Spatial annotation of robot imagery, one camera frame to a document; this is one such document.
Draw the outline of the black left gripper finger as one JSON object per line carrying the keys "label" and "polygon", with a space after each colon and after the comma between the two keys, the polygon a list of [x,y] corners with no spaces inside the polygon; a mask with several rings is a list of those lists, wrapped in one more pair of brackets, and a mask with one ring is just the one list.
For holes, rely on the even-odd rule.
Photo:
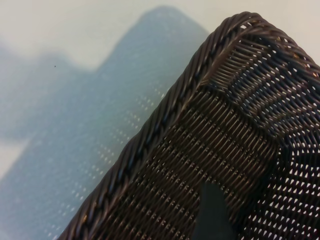
{"label": "black left gripper finger", "polygon": [[223,191],[216,184],[202,185],[195,238],[197,240],[234,240],[236,238],[229,220]]}

